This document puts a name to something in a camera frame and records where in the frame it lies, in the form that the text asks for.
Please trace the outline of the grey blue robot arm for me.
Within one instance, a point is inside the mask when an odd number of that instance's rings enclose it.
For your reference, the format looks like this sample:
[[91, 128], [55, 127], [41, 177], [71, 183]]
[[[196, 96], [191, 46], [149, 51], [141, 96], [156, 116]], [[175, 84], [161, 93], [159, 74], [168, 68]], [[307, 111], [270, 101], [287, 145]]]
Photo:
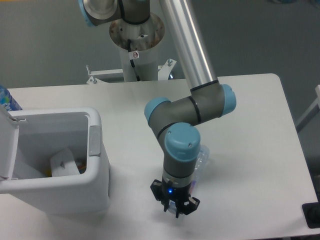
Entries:
[[148, 0], [81, 0], [78, 4], [88, 25], [110, 23], [109, 35], [120, 50], [127, 82], [158, 78], [155, 48], [168, 24], [190, 95], [176, 101], [157, 97], [144, 108], [164, 153], [162, 178], [150, 188], [164, 210], [177, 217], [194, 212], [200, 204], [191, 195], [201, 149], [196, 126], [231, 113], [237, 101], [232, 88], [220, 84], [212, 69], [191, 2], [162, 0], [164, 19], [151, 12]]

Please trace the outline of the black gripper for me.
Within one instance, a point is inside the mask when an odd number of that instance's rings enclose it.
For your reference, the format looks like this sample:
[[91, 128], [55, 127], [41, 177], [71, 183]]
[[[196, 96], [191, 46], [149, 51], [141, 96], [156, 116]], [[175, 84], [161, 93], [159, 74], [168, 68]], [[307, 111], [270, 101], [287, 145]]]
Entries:
[[192, 197], [190, 187], [192, 181], [188, 185], [180, 186], [177, 182], [162, 178], [155, 179], [150, 185], [150, 189], [155, 199], [163, 205], [163, 211], [166, 212], [171, 203], [176, 206], [175, 217], [178, 219], [180, 214], [189, 215], [197, 210], [200, 200]]

